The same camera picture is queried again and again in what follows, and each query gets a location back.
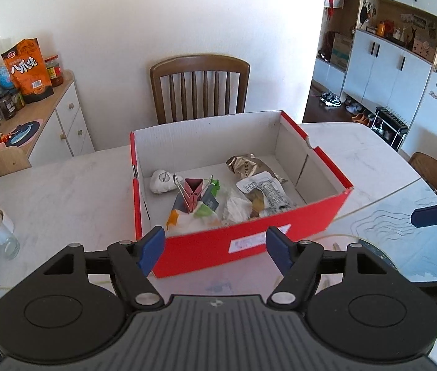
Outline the white printed sachet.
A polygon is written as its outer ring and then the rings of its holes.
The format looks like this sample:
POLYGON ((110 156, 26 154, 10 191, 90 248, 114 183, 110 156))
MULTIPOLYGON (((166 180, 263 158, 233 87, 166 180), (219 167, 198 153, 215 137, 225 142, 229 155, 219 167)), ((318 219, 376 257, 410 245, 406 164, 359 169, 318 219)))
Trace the white printed sachet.
POLYGON ((281 182, 267 172, 239 180, 236 187, 251 202, 253 216, 269 217, 296 208, 281 182))

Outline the red binder clip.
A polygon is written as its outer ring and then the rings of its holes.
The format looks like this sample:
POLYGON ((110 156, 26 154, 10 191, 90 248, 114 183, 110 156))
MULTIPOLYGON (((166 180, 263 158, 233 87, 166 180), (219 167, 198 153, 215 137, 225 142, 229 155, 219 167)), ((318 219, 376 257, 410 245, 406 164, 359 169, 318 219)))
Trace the red binder clip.
POLYGON ((182 212, 192 213, 202 200, 208 186, 212 183, 212 176, 209 178, 182 178, 176 174, 173 176, 173 182, 177 188, 178 195, 173 205, 173 209, 182 212))

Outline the white computer mouse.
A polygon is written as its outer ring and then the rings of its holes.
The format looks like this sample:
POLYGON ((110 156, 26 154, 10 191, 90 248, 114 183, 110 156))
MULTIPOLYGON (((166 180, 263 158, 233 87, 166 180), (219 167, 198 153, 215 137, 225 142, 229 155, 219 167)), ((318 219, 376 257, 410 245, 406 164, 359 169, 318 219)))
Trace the white computer mouse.
POLYGON ((150 178, 150 191, 153 194, 166 194, 177 189, 177 183, 181 183, 183 177, 175 173, 159 169, 153 172, 150 178))

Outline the black shoe rack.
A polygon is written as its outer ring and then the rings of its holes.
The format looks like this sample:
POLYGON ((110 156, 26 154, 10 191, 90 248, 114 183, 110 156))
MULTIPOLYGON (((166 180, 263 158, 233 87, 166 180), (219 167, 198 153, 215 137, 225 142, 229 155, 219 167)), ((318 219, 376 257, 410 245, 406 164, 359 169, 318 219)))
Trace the black shoe rack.
POLYGON ((395 151, 400 149, 409 131, 409 127, 399 117, 383 106, 377 107, 370 129, 395 151))

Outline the brown foil snack packet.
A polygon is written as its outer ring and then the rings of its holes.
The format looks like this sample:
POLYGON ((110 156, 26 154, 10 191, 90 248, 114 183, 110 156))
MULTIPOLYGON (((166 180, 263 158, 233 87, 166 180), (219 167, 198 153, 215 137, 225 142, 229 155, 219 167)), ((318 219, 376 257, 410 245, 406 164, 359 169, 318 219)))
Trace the brown foil snack packet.
POLYGON ((232 156, 226 161, 226 165, 238 179, 245 179, 262 172, 267 172, 281 183, 285 181, 283 177, 275 173, 265 162, 251 153, 232 156))

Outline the red cardboard shoe box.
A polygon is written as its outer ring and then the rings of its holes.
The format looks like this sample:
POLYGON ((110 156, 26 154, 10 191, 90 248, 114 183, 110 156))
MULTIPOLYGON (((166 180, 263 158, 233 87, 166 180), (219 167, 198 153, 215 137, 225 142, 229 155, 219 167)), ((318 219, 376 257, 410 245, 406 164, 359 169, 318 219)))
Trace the red cardboard shoe box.
POLYGON ((263 253, 266 230, 323 231, 352 183, 283 111, 153 126, 130 135, 135 235, 161 226, 158 278, 263 253))

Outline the white sideboard cabinet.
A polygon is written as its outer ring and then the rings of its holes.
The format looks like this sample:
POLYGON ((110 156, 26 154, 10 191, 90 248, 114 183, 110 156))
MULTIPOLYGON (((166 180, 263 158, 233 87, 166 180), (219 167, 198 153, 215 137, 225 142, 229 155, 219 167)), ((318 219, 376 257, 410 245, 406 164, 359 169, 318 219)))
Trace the white sideboard cabinet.
MULTIPOLYGON (((94 151, 82 107, 77 96, 75 76, 63 72, 64 81, 48 98, 25 106, 12 119, 0 125, 6 136, 18 125, 40 120, 41 127, 26 145, 20 147, 31 167, 65 161, 94 151)), ((0 143, 0 149, 6 147, 0 143)))

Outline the wooden desk organizer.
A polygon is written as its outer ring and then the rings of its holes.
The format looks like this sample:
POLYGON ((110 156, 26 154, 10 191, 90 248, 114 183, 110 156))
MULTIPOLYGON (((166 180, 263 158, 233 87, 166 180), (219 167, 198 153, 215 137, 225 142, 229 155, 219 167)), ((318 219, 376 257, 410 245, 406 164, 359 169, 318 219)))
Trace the wooden desk organizer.
POLYGON ((0 177, 31 167, 31 163, 20 147, 0 149, 0 177))

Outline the round blue mouse pad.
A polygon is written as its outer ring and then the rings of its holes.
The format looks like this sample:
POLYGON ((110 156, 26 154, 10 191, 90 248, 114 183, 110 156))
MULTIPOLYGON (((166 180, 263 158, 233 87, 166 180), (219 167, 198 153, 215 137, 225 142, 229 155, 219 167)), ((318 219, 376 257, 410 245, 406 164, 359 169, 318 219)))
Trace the round blue mouse pad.
POLYGON ((7 147, 22 147, 26 145, 37 134, 40 127, 40 120, 18 125, 16 129, 10 132, 10 137, 5 145, 7 147))

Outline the red lid sauce jar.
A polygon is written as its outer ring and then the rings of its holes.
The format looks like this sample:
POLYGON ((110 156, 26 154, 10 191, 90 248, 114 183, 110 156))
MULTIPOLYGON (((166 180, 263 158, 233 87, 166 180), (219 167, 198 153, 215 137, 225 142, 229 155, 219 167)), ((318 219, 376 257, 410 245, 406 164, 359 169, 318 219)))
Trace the red lid sauce jar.
POLYGON ((58 55, 54 54, 44 59, 45 67, 50 76, 51 85, 57 87, 63 83, 63 73, 58 60, 58 55))

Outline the orange snack bag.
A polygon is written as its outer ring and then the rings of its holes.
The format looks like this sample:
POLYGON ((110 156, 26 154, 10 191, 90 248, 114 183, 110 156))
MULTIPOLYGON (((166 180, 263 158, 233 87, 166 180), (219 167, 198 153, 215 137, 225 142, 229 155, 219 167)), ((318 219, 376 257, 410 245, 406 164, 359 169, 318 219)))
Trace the orange snack bag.
POLYGON ((37 39, 23 39, 1 54, 10 79, 26 104, 53 95, 53 86, 37 39))

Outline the small blue globe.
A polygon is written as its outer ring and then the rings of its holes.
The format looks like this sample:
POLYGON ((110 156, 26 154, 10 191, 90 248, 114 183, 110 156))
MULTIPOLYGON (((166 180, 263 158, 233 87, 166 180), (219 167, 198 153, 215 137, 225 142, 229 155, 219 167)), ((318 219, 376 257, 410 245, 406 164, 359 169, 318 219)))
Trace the small blue globe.
POLYGON ((10 78, 10 73, 4 65, 0 65, 0 87, 6 90, 15 88, 14 83, 10 78))

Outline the white storage wall cabinet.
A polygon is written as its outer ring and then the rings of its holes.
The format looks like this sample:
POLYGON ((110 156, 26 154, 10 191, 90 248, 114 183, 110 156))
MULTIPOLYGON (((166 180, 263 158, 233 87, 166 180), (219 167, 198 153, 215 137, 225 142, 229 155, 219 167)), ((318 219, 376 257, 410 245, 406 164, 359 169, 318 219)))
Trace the white storage wall cabinet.
POLYGON ((400 151, 437 160, 437 0, 325 0, 313 84, 409 131, 400 151))

